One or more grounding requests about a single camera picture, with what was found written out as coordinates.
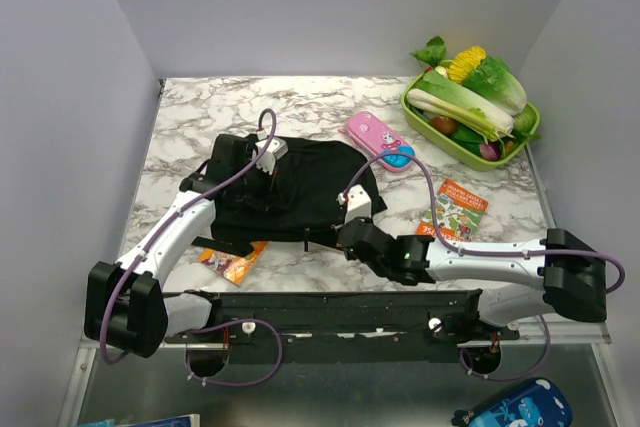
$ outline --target wall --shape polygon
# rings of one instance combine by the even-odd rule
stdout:
[[[116,0],[0,0],[0,425],[55,425],[157,80]]]
[[[609,328],[640,419],[638,25],[640,0],[561,0],[521,79],[542,112],[536,159],[558,223],[627,266]]]
[[[558,0],[118,0],[166,77],[407,74],[408,55],[446,33],[517,71]]]

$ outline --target blue bag with cartoon print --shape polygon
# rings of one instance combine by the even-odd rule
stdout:
[[[457,411],[451,424],[459,427],[569,427],[573,414],[553,382],[529,379],[502,391],[471,410]]]

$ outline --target marble tabletop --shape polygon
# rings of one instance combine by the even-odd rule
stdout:
[[[476,172],[442,152],[407,125],[400,95],[411,79],[371,77],[231,77],[169,79],[141,175],[125,248],[132,248],[166,212],[182,178],[209,158],[221,132],[244,136],[255,130],[266,107],[278,115],[278,135],[345,140],[341,129],[369,110],[400,133],[427,165],[436,188],[446,178],[489,201],[476,240],[515,241],[543,236],[545,219],[526,154],[505,167]],[[413,233],[429,207],[427,184],[415,166],[391,173],[373,171],[388,210],[376,223],[392,235]],[[406,287],[377,277],[365,265],[337,252],[301,243],[271,242],[240,287],[198,262],[191,247],[170,274],[164,290],[211,292],[398,291],[482,288],[479,281]]]

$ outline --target vegetable basket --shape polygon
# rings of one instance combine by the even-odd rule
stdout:
[[[446,67],[448,64],[450,64],[450,61],[445,60],[442,62],[441,65]],[[441,134],[436,129],[431,127],[427,119],[423,117],[418,110],[411,107],[409,105],[409,102],[407,101],[407,92],[409,92],[414,87],[416,82],[418,82],[422,78],[422,75],[423,74],[420,74],[418,77],[416,77],[411,82],[411,84],[409,84],[407,89],[402,94],[400,102],[402,103],[404,116],[407,119],[407,123],[411,127],[413,127],[424,137],[426,137],[431,142],[433,142],[438,147],[440,147],[440,149],[444,150],[451,157],[468,165],[474,170],[478,170],[480,172],[487,172],[489,170],[493,170],[497,167],[500,167],[506,164],[511,159],[513,159],[516,155],[518,155],[518,153],[524,148],[527,141],[519,143],[515,147],[515,149],[513,149],[513,151],[511,151],[509,155],[507,155],[504,159],[491,162],[476,156],[472,152],[469,152],[464,147],[456,144],[453,140],[449,139],[446,135]],[[533,124],[533,127],[531,128],[531,132],[529,132],[530,134],[534,134],[536,129],[538,128],[538,125],[540,124],[540,113],[538,112],[538,109],[536,109],[534,105],[532,105],[531,103],[529,103],[528,105],[533,109],[533,112],[535,113],[535,116],[536,116],[536,121]]]

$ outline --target black backpack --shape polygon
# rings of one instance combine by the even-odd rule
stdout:
[[[236,255],[248,255],[249,242],[259,240],[304,242],[305,249],[309,242],[338,247],[338,228],[346,213],[338,194],[367,159],[344,142],[279,138],[286,141],[288,151],[278,160],[274,175],[252,195],[216,197],[214,241],[199,238],[195,245]],[[247,139],[252,144],[257,141],[254,134]],[[369,194],[372,213],[386,209],[371,168],[357,183]]]

